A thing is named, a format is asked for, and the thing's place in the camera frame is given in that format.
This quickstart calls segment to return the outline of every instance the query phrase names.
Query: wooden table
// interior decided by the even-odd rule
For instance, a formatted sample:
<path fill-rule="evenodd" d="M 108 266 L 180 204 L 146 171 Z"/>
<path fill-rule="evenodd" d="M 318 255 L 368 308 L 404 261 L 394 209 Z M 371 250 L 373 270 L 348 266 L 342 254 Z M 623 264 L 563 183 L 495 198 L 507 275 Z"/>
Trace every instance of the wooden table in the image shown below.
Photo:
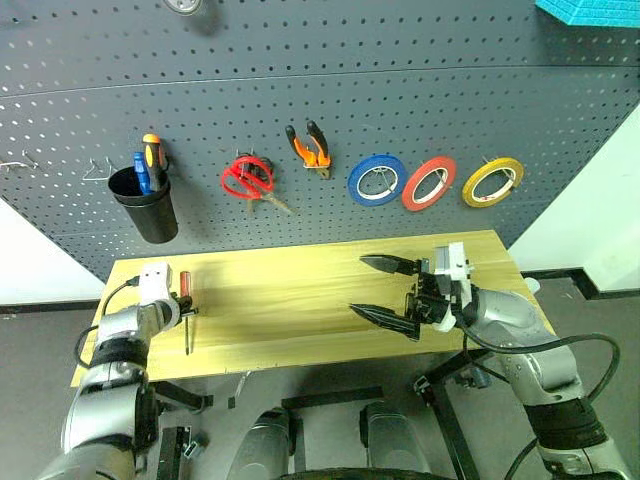
<path fill-rule="evenodd" d="M 516 291 L 537 306 L 492 230 L 118 260 L 105 296 L 137 275 L 147 262 L 167 261 L 171 265 L 174 291 L 179 290 L 180 271 L 191 272 L 194 305 L 200 310 L 189 321 L 193 351 L 185 355 L 182 324 L 156 336 L 148 364 L 152 381 L 456 351 L 462 342 L 459 331 L 443 334 L 424 326 L 422 339 L 412 342 L 375 327 L 348 308 L 349 303 L 373 303 L 401 314 L 405 294 L 415 281 L 415 277 L 376 271 L 360 262 L 360 255 L 385 253 L 433 261 L 434 247 L 455 241 L 464 242 L 467 257 L 475 266 L 471 276 L 474 284 Z M 136 289 L 127 288 L 113 298 L 108 311 L 134 303 Z M 98 320 L 96 313 L 94 323 Z M 83 350 L 85 360 L 91 357 L 94 340 L 91 333 Z M 78 385 L 83 372 L 76 369 L 72 386 Z"/>

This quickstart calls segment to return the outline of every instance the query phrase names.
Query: red scissors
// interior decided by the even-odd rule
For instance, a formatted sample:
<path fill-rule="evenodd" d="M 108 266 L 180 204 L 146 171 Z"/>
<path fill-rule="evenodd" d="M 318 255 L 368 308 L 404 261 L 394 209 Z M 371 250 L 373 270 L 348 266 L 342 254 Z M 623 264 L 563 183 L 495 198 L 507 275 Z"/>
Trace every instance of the red scissors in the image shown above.
<path fill-rule="evenodd" d="M 227 183 L 227 179 L 232 177 L 244 191 L 233 188 Z M 237 198 L 248 200 L 249 211 L 253 200 L 267 200 L 282 208 L 288 213 L 293 211 L 273 194 L 275 182 L 271 168 L 265 161 L 253 155 L 242 155 L 235 159 L 233 164 L 225 168 L 220 178 L 220 184 L 225 192 Z"/>

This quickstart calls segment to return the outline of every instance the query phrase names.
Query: yellow tape roll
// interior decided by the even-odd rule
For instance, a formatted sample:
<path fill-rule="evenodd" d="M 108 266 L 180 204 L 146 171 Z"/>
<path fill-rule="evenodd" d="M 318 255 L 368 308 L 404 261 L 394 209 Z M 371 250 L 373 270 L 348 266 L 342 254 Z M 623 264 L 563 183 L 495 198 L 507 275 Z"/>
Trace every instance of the yellow tape roll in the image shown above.
<path fill-rule="evenodd" d="M 491 195 L 478 196 L 475 194 L 475 190 L 489 175 L 494 172 L 502 170 L 505 172 L 505 184 L 500 187 L 496 192 Z M 515 158 L 502 157 L 496 158 L 491 162 L 483 165 L 476 170 L 473 175 L 469 177 L 467 183 L 462 187 L 462 198 L 467 205 L 476 208 L 490 207 L 498 202 L 501 202 L 509 196 L 511 190 L 522 181 L 524 177 L 524 167 Z"/>

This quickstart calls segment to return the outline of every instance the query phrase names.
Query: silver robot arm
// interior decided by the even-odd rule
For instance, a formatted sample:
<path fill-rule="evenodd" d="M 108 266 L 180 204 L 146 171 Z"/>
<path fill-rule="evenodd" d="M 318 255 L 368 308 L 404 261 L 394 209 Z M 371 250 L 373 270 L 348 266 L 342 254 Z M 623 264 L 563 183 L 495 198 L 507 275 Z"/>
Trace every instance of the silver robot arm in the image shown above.
<path fill-rule="evenodd" d="M 469 331 L 504 347 L 527 347 L 558 340 L 536 308 L 515 293 L 478 289 Z M 537 449 L 554 475 L 632 480 L 613 438 L 605 432 L 586 395 L 568 346 L 529 354 L 498 354 L 516 397 L 538 439 Z"/>
<path fill-rule="evenodd" d="M 367 255 L 361 260 L 387 273 L 418 275 L 416 286 L 407 295 L 404 316 L 376 305 L 351 305 L 372 323 L 412 340 L 419 338 L 425 323 L 441 332 L 463 328 L 472 340 L 489 350 L 490 346 L 508 350 L 559 340 L 545 328 L 536 307 L 525 297 L 472 285 L 473 267 L 461 242 L 436 248 L 433 274 L 426 259 Z M 503 351 L 497 357 L 524 406 L 547 470 L 557 478 L 599 478 L 597 475 L 603 474 L 608 475 L 606 478 L 633 479 L 591 407 L 568 346 L 532 353 Z"/>
<path fill-rule="evenodd" d="M 90 368 L 62 432 L 64 453 L 37 480 L 132 480 L 144 465 L 158 438 L 157 402 L 146 373 L 149 345 L 180 321 L 170 285 L 167 263 L 147 264 L 140 304 L 100 320 Z"/>

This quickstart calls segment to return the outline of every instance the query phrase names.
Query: black cup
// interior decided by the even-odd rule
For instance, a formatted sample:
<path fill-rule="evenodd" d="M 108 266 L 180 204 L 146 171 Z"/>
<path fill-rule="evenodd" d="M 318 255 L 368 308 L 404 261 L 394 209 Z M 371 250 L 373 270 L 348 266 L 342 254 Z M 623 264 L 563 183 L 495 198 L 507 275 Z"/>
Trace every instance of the black cup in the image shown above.
<path fill-rule="evenodd" d="M 143 195 L 133 167 L 124 168 L 109 178 L 109 189 L 124 207 L 138 232 L 149 243 L 165 243 L 178 234 L 176 214 L 171 203 L 171 184 L 165 172 L 160 175 L 160 190 Z"/>

